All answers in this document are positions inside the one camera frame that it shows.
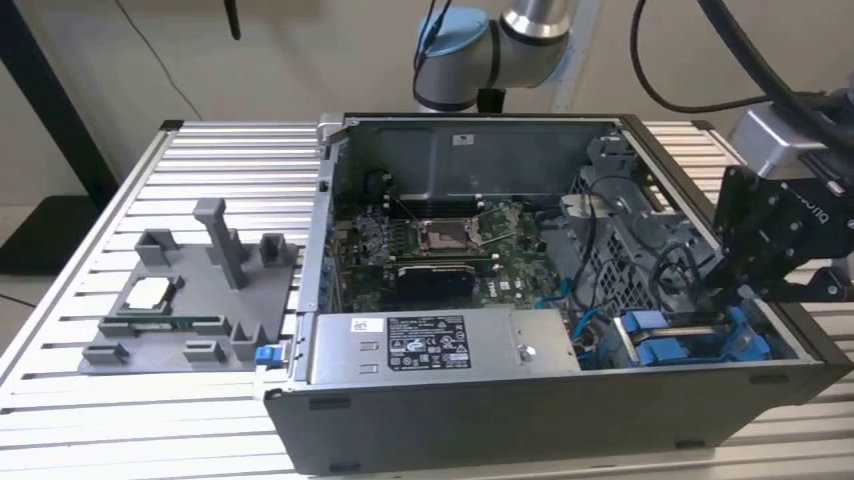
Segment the blue cable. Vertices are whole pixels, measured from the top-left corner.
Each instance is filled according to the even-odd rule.
[[[552,297],[544,297],[541,298],[537,303],[534,304],[534,308],[537,310],[541,310],[544,308],[544,304],[546,302],[554,302],[557,300],[564,300],[568,295],[570,294],[570,290],[572,290],[572,285],[570,285],[570,279],[569,278],[562,278],[561,279],[561,295],[556,295]]]
[[[592,308],[585,312],[585,315],[582,315],[582,318],[578,319],[578,325],[576,325],[576,330],[573,330],[573,335],[570,336],[573,340],[576,340],[581,336],[585,325],[588,324],[588,322],[590,321],[590,318],[597,314],[598,311],[600,311],[600,308]]]

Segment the wire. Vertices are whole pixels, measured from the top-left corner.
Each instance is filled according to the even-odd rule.
[[[572,288],[573,288],[573,285],[570,284],[570,279],[562,278],[561,279],[561,295],[553,295],[553,296],[541,298],[534,304],[534,309],[541,310],[546,302],[557,302],[558,300],[564,300],[570,295]]]
[[[415,84],[418,83],[418,77],[422,73],[422,68],[425,67],[425,62],[427,61],[427,51],[433,44],[437,41],[437,37],[439,36],[439,31],[442,30],[442,23],[445,22],[445,15],[449,13],[449,8],[451,8],[451,1],[446,0],[445,6],[442,7],[442,11],[439,12],[439,16],[437,20],[433,22],[430,26],[430,30],[427,31],[423,43],[419,40],[419,45],[417,46],[417,62],[415,62],[415,74],[413,75],[413,97],[418,98],[418,91],[415,90]],[[430,8],[430,14],[433,15],[433,3]],[[425,26],[427,26],[427,22],[430,22],[430,17],[425,19]]]
[[[597,307],[592,308],[590,310],[588,310],[588,312],[585,312],[585,315],[582,315],[582,318],[578,319],[578,325],[576,325],[576,330],[573,330],[573,335],[570,335],[572,340],[576,340],[578,337],[581,337],[582,330],[585,329],[585,325],[588,324],[588,321],[593,318],[593,316],[598,311],[600,311],[600,308]]]
[[[700,105],[696,107],[677,105],[676,103],[669,102],[665,97],[656,91],[653,84],[650,83],[650,79],[646,76],[646,72],[644,71],[644,66],[641,65],[641,54],[638,53],[638,31],[641,29],[641,17],[644,15],[644,9],[646,7],[648,0],[638,0],[638,4],[636,6],[636,12],[632,17],[632,29],[629,32],[629,53],[632,55],[632,67],[636,71],[636,76],[638,77],[638,82],[641,82],[641,86],[646,94],[656,100],[662,107],[668,110],[678,112],[678,113],[712,113],[720,112],[724,110],[730,110],[733,108],[746,107],[749,105],[754,105],[757,103],[770,102],[772,100],[777,100],[769,95],[760,95],[756,97],[744,98],[741,100],[734,100],[732,102],[725,103],[714,103],[712,105]],[[816,93],[802,92],[800,95],[817,95]]]
[[[27,300],[22,300],[20,298],[11,297],[3,293],[0,293],[0,298],[8,300],[10,302],[15,302],[20,305],[24,305],[26,307],[36,308],[36,305],[34,303],[30,303]]]
[[[658,258],[656,259],[656,263],[653,264],[653,275],[650,276],[650,293],[653,294],[653,298],[658,303],[660,309],[662,308],[662,305],[664,305],[664,300],[661,295],[661,288],[662,288],[661,276],[662,276],[662,273],[665,273],[665,271],[669,268],[678,267],[678,265],[674,262],[670,262],[670,260],[668,260],[668,255],[670,255],[677,250],[680,250],[686,257],[686,261],[689,263],[689,269],[692,271],[692,275],[694,276],[694,281],[698,281],[701,279],[700,266],[697,265],[697,259],[694,258],[694,252],[692,251],[692,249],[681,243],[674,243],[670,246],[668,246],[662,250],[662,253],[660,254]]]
[[[840,127],[828,122],[798,98],[762,57],[724,2],[721,0],[698,1],[706,18],[709,18],[730,52],[733,52],[733,56],[753,81],[774,101],[776,106],[781,107],[793,119],[797,119],[798,126],[804,128],[805,133],[828,145],[837,154],[848,157],[854,156],[854,139],[846,135]]]
[[[158,63],[161,64],[161,68],[163,69],[163,73],[166,74],[166,79],[170,81],[170,84],[173,85],[173,88],[175,89],[175,91],[178,92],[181,97],[185,99],[185,102],[187,102],[187,106],[190,106],[193,112],[197,114],[197,117],[199,118],[199,121],[205,120],[205,118],[202,117],[202,114],[199,113],[199,110],[197,109],[197,106],[193,104],[193,102],[187,98],[187,95],[185,95],[185,92],[182,91],[182,89],[178,88],[178,85],[175,84],[175,80],[173,79],[173,74],[170,73],[170,69],[166,68],[166,63],[163,63],[163,59],[161,58],[161,55],[158,55],[158,51],[155,50],[155,47],[151,45],[151,42],[146,38],[146,35],[143,35],[143,32],[141,31],[139,27],[137,26],[137,22],[134,22],[134,19],[131,18],[131,15],[129,14],[129,11],[126,10],[125,5],[122,5],[122,0],[114,0],[114,1],[117,3],[117,7],[119,7],[119,10],[122,10],[122,14],[125,15],[125,18],[127,19],[129,23],[131,24],[131,28],[134,29],[134,31],[139,35],[139,38],[143,40],[143,43],[146,43],[146,46],[149,47],[149,50],[151,51],[153,55],[155,56],[155,59],[158,60]]]
[[[422,51],[422,42],[425,41],[425,33],[427,33],[427,23],[430,17],[433,17],[433,11],[437,8],[437,0],[430,0],[430,9],[427,10],[427,17],[425,17],[425,24],[422,25],[422,31],[418,34],[418,45],[415,45],[415,55],[413,55],[413,70],[418,69],[418,57]]]

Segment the metal slotted surface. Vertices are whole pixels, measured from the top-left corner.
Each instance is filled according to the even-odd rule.
[[[688,122],[648,125],[714,200],[724,168],[738,161],[717,134]],[[313,124],[187,123],[178,133],[158,135],[0,359],[0,478],[303,478],[263,405],[253,400],[254,373],[87,377],[75,371],[82,344],[95,337],[98,316],[134,267],[139,232],[169,225],[179,243],[205,242],[193,205],[201,196],[217,195],[229,198],[229,222],[245,241],[279,231],[303,244],[317,166]],[[794,275],[809,275],[821,264],[812,262]],[[854,356],[854,304],[806,307]],[[854,377],[808,405],[769,411],[712,452],[397,478],[582,478],[594,473],[614,480],[854,478]]]

